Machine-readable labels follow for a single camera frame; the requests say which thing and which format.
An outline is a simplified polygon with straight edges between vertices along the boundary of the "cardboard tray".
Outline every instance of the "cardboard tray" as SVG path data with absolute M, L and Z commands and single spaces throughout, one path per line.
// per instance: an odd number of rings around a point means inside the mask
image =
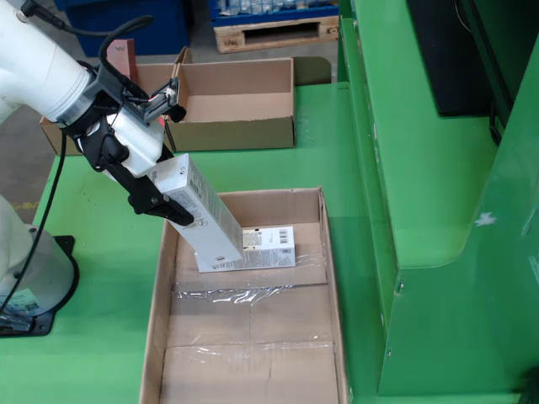
M 179 63 L 184 120 L 171 126 L 176 150 L 294 147 L 294 61 Z
M 294 268 L 199 274 L 167 223 L 140 404 L 347 404 L 334 261 L 321 189 L 221 194 L 243 227 L 294 226 Z

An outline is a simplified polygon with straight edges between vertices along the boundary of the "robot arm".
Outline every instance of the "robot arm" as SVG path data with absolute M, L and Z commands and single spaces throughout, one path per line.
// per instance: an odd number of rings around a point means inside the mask
M 193 216 L 146 176 L 158 161 L 172 156 L 163 146 L 165 127 L 157 118 L 168 114 L 176 122 L 183 119 L 178 80 L 149 97 L 105 57 L 115 36 L 152 19 L 140 18 L 110 33 L 96 70 L 81 66 L 29 21 L 33 13 L 46 10 L 33 0 L 21 10 L 0 0 L 0 124 L 21 104 L 29 105 L 71 137 L 94 170 L 106 170 L 127 189 L 137 214 L 190 224 Z

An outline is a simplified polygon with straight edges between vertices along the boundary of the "gray floor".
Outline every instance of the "gray floor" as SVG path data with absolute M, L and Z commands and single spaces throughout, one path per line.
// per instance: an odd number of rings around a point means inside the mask
M 15 5 L 22 2 L 21 0 L 9 1 Z M 53 0 L 39 1 L 67 21 L 65 14 L 56 10 Z M 190 34 L 190 47 L 193 51 L 194 62 L 323 56 L 331 61 L 334 74 L 336 72 L 336 42 L 221 55 L 217 52 L 215 36 L 210 25 L 207 0 L 193 0 L 193 2 L 195 27 Z M 95 59 L 88 59 L 84 56 L 75 36 L 57 31 L 39 20 L 36 20 L 35 23 L 74 58 L 96 63 Z M 137 62 L 166 63 L 172 62 L 175 57 L 176 55 L 139 56 Z M 39 121 L 40 116 L 35 111 L 23 106 L 0 125 L 0 173 L 2 173 L 0 195 L 15 207 L 25 222 L 31 222 L 34 218 L 35 209 L 54 158 L 51 146 L 41 133 Z

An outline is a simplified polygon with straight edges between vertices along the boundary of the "green machine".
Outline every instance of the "green machine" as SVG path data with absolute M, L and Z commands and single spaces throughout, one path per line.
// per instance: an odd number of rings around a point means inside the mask
M 296 148 L 191 156 L 218 191 L 323 187 L 351 403 L 516 404 L 539 364 L 539 45 L 496 146 L 488 116 L 440 117 L 406 0 L 341 0 L 339 29 L 338 82 L 296 88 Z M 125 197 L 66 158 L 47 231 L 77 238 L 81 281 L 46 338 L 2 340 L 0 402 L 138 401 L 163 222 Z
M 350 83 L 385 342 L 379 396 L 519 391 L 539 364 L 539 45 L 535 31 L 523 60 L 526 41 L 497 25 L 519 3 L 459 4 L 506 124 L 499 148 L 488 117 L 438 114 L 405 1 L 341 3 L 339 80 Z

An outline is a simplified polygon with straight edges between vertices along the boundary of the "green frame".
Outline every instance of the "green frame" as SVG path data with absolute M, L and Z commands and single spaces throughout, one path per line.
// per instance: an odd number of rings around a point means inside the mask
M 539 136 L 534 133 L 539 127 L 535 112 L 539 100 L 539 45 L 533 51 L 502 144 L 494 151 L 494 163 L 491 168 L 488 160 L 484 163 L 488 175 L 474 196 L 476 202 L 462 250 L 447 263 L 398 265 L 387 187 L 407 179 L 389 178 L 384 170 L 385 155 L 379 140 L 391 134 L 379 131 L 373 135 L 377 122 L 373 109 L 388 103 L 371 97 L 380 97 L 381 91 L 374 88 L 380 86 L 380 81 L 376 81 L 374 73 L 369 76 L 366 66 L 372 68 L 368 59 L 379 56 L 375 46 L 387 43 L 379 37 L 379 42 L 373 43 L 372 34 L 364 30 L 372 26 L 374 11 L 387 18 L 392 11 L 400 13 L 402 20 L 409 18 L 403 3 L 404 0 L 344 0 L 340 5 L 338 80 L 350 82 L 387 337 L 378 394 L 421 396 L 518 390 L 526 371 L 539 364 Z M 408 31 L 403 32 L 409 35 L 409 26 L 406 28 Z M 415 57 L 413 62 L 419 65 Z M 382 116 L 379 109 L 375 112 Z

